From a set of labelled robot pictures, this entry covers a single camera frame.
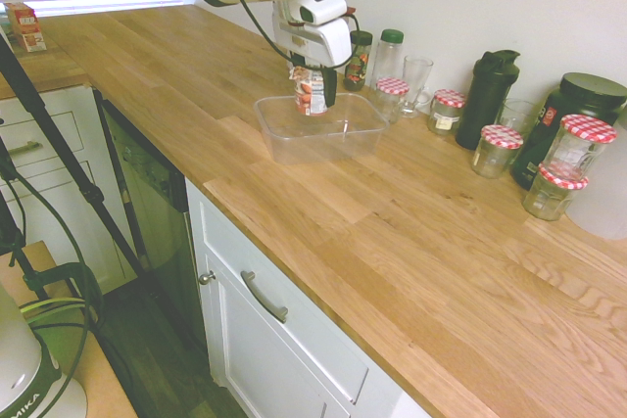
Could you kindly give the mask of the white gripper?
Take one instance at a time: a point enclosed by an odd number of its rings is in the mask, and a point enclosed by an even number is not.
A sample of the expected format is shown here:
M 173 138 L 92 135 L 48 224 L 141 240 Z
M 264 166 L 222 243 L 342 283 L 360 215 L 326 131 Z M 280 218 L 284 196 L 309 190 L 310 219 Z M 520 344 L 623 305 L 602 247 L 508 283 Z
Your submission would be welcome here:
M 334 19 L 322 25 L 288 23 L 286 2 L 272 3 L 272 27 L 276 43 L 290 51 L 292 67 L 307 67 L 308 58 L 314 65 L 322 65 L 323 97 L 326 108 L 335 105 L 337 71 L 352 55 L 350 30 L 345 20 Z

